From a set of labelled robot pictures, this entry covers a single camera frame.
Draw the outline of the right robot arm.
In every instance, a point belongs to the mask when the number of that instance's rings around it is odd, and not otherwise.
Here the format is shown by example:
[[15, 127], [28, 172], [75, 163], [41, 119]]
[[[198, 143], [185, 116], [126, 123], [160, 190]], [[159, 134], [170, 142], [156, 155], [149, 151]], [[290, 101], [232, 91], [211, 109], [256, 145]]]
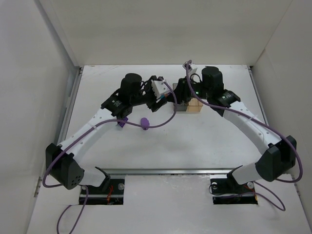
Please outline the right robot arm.
[[183, 64], [183, 68], [186, 77], [179, 79], [175, 88], [178, 103], [196, 98], [211, 107], [235, 125], [261, 154], [258, 161], [230, 171], [227, 174], [229, 185], [243, 185], [259, 179], [272, 182], [296, 164], [302, 165], [296, 151], [296, 140], [292, 136], [282, 136], [252, 115], [237, 94], [224, 88], [223, 74], [217, 67], [203, 68], [202, 78], [198, 82], [192, 79], [197, 71], [194, 64], [188, 61]]

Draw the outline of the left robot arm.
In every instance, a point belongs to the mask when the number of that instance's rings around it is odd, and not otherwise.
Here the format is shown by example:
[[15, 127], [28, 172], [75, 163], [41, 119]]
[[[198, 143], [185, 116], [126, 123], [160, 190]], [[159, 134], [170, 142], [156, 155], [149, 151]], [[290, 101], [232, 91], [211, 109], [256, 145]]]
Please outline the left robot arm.
[[51, 143], [46, 148], [46, 175], [51, 175], [59, 186], [71, 190], [77, 186], [93, 186], [104, 189], [109, 175], [99, 167], [84, 169], [80, 162], [87, 151], [109, 130], [126, 123], [133, 107], [147, 105], [157, 111], [166, 104], [171, 88], [162, 77], [151, 76], [142, 81], [140, 75], [126, 74], [120, 88], [114, 91], [100, 106], [92, 118], [75, 134], [60, 144]]

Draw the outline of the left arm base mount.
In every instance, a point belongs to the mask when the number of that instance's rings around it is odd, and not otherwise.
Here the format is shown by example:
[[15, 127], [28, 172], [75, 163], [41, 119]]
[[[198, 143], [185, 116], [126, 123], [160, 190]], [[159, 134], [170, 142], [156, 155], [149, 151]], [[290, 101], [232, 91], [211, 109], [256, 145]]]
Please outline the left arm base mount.
[[125, 176], [112, 175], [104, 191], [91, 185], [87, 188], [86, 205], [123, 205], [124, 203]]

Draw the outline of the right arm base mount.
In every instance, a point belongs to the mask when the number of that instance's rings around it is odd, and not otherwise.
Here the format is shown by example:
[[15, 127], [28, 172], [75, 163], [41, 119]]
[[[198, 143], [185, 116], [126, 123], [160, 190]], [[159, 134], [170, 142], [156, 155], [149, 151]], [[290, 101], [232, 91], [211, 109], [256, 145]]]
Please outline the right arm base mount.
[[253, 182], [231, 184], [227, 178], [211, 178], [209, 192], [214, 205], [257, 205]]

